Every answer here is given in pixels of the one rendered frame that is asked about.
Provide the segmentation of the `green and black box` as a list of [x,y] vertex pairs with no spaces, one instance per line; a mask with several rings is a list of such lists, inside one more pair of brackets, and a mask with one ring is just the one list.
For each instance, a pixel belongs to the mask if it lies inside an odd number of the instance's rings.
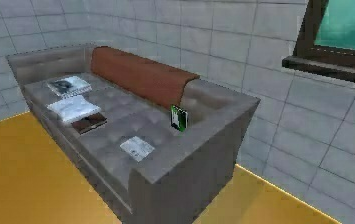
[[177,105],[172,105],[170,112],[171,126],[178,131],[183,132],[187,128],[188,112]]

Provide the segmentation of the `brown blanket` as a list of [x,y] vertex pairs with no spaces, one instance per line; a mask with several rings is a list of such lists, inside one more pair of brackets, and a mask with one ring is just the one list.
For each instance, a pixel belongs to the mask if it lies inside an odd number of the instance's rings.
[[92,51],[91,71],[165,109],[180,105],[184,88],[199,76],[108,46]]

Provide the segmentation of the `grey tufted sofa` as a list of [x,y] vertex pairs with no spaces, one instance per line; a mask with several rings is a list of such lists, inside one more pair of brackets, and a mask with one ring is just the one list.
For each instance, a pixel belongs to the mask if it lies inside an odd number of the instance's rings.
[[[25,101],[69,160],[123,224],[193,224],[231,180],[257,98],[200,78],[187,83],[179,107],[187,128],[171,126],[170,108],[139,97],[91,71],[95,45],[10,55]],[[84,98],[107,122],[84,134],[47,106],[47,83],[76,75],[91,84]],[[138,136],[154,147],[137,162],[120,148]]]

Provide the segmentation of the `white newspaper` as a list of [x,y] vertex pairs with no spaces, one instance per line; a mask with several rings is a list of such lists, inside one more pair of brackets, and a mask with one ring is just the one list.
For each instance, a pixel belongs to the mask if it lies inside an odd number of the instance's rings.
[[142,161],[153,150],[154,147],[142,140],[138,136],[134,136],[120,145],[120,148],[128,153],[137,162]]

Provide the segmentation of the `dark brown book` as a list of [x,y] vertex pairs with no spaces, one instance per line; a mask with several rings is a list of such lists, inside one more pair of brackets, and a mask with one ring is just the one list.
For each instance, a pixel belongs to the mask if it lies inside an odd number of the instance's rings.
[[82,118],[79,121],[72,123],[72,127],[79,133],[84,134],[92,129],[95,129],[107,122],[107,118],[101,113],[96,113],[88,117]]

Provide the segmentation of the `dark brown framed window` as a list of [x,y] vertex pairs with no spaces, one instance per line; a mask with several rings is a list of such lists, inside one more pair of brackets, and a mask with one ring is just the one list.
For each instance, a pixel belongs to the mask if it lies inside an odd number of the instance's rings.
[[282,66],[355,83],[355,0],[308,0]]

